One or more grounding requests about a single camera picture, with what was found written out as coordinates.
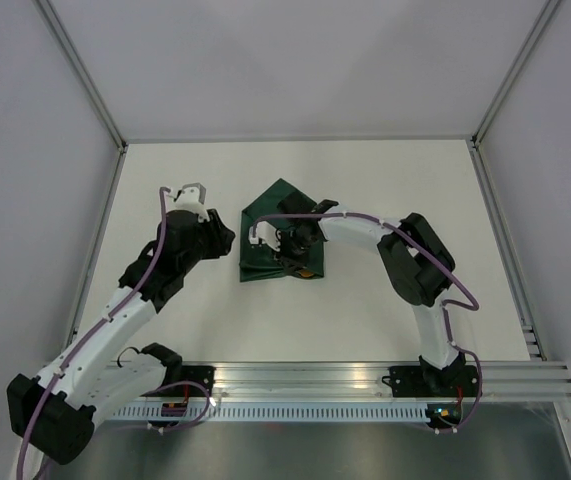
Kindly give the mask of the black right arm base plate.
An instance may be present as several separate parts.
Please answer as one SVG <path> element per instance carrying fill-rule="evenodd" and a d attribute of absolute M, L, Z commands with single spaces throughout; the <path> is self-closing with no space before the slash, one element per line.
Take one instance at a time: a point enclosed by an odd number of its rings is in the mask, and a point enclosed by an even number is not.
<path fill-rule="evenodd" d="M 432 367 L 392 366 L 381 383 L 389 387 L 394 398 L 475 397 L 480 380 L 473 366 L 444 372 Z"/>

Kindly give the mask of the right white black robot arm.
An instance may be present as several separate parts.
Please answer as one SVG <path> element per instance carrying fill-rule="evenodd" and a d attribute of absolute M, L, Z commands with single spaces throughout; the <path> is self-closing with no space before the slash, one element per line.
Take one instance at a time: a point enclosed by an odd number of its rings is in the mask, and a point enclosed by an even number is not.
<path fill-rule="evenodd" d="M 427 220 L 417 213 L 400 220 L 380 219 L 333 200 L 315 204 L 298 193 L 281 200 L 278 211 L 290 227 L 272 228 L 268 244 L 289 275 L 310 277 L 312 249 L 326 242 L 350 244 L 380 257 L 394 291 L 415 315 L 424 388 L 434 395 L 452 389 L 465 357 L 451 345 L 438 305 L 452 285 L 455 262 Z"/>

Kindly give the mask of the dark green cloth napkin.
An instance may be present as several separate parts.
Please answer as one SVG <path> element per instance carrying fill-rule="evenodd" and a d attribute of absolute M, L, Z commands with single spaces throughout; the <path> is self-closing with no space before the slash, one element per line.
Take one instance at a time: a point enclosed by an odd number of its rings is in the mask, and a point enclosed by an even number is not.
<path fill-rule="evenodd" d="M 250 226 L 261 216 L 280 213 L 277 204 L 289 194 L 304 193 L 280 178 L 241 210 L 239 260 L 239 280 L 241 283 L 279 279 L 287 276 L 301 280 L 316 280 L 325 276 L 325 262 L 324 272 L 314 273 L 315 276 L 312 278 L 301 278 L 298 273 L 285 273 L 283 267 L 274 259 L 274 254 L 277 252 L 274 252 L 268 246 L 251 245 L 249 243 Z"/>

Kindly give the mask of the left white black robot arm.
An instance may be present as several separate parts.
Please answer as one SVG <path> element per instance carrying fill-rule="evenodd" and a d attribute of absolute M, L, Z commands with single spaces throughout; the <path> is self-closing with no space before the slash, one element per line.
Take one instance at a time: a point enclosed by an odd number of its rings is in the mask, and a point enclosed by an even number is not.
<path fill-rule="evenodd" d="M 7 387 L 14 433 L 52 461 L 66 465 L 97 428 L 139 396 L 183 390 L 183 359 L 151 343 L 130 366 L 109 370 L 130 338 L 156 317 L 201 261 L 228 255 L 235 234 L 210 209 L 206 220 L 183 209 L 163 215 L 156 239 L 126 268 L 94 325 L 35 376 L 17 375 Z"/>

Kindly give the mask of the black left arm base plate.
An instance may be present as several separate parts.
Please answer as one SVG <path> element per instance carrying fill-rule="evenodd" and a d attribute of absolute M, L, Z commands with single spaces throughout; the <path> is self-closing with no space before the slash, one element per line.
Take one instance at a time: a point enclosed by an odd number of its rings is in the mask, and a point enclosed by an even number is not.
<path fill-rule="evenodd" d="M 216 368 L 213 365 L 183 365 L 172 368 L 161 385 L 143 394 L 144 397 L 204 398 L 211 394 L 215 384 Z"/>

